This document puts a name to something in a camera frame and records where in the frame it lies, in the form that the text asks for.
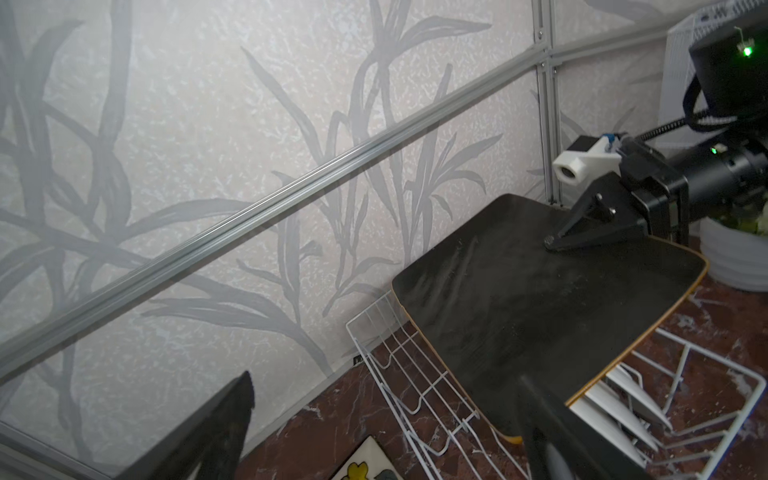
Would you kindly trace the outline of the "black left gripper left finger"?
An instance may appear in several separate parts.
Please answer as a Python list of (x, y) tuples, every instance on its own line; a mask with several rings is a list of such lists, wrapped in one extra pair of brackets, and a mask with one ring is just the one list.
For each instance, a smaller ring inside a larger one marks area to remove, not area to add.
[(225, 385), (120, 479), (233, 479), (254, 408), (250, 373)]

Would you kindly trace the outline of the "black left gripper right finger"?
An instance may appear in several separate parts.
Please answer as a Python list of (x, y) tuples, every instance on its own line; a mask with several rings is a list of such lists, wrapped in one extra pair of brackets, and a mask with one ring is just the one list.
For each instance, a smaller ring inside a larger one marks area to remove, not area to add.
[(651, 477), (528, 376), (518, 379), (518, 424), (532, 479)]

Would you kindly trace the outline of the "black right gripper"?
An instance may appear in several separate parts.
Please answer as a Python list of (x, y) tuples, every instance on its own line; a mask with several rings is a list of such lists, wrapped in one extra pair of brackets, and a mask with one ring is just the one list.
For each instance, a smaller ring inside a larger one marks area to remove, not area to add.
[(713, 136), (670, 157), (629, 137), (619, 153), (621, 179), (609, 172), (594, 180), (545, 237), (547, 250), (635, 241), (648, 233), (686, 243), (691, 223), (767, 193), (765, 136)]

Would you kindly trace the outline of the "black square plate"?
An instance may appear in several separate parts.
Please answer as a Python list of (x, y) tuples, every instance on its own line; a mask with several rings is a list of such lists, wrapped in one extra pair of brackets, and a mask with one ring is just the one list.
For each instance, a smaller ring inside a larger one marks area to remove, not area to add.
[(396, 300), (484, 420), (522, 430), (517, 383), (529, 376), (573, 403), (701, 283), (698, 252), (655, 237), (550, 252), (563, 210), (497, 197), (397, 274)]
[(402, 480), (394, 464), (373, 436), (362, 444), (339, 467), (332, 480)]

